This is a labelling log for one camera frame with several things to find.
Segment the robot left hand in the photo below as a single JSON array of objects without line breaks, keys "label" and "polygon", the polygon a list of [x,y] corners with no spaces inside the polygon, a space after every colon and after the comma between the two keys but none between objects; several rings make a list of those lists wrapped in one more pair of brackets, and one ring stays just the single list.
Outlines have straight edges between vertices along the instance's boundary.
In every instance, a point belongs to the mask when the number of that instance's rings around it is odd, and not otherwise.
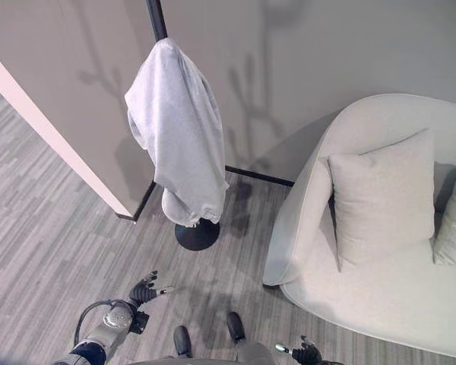
[{"label": "robot left hand", "polygon": [[155,288],[154,281],[157,279],[158,270],[153,270],[144,276],[129,292],[129,301],[139,307],[153,299],[167,295],[175,290],[170,285],[162,288]]}]

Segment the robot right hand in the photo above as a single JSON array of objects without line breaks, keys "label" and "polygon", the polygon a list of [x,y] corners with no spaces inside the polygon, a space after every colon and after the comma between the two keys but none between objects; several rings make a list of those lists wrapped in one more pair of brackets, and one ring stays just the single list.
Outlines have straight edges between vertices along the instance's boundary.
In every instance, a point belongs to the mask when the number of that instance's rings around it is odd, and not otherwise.
[{"label": "robot right hand", "polygon": [[283,344],[275,344],[275,349],[278,352],[289,354],[296,362],[305,365],[320,364],[322,355],[319,349],[315,346],[314,342],[309,340],[305,335],[300,336],[301,348],[290,349]]}]

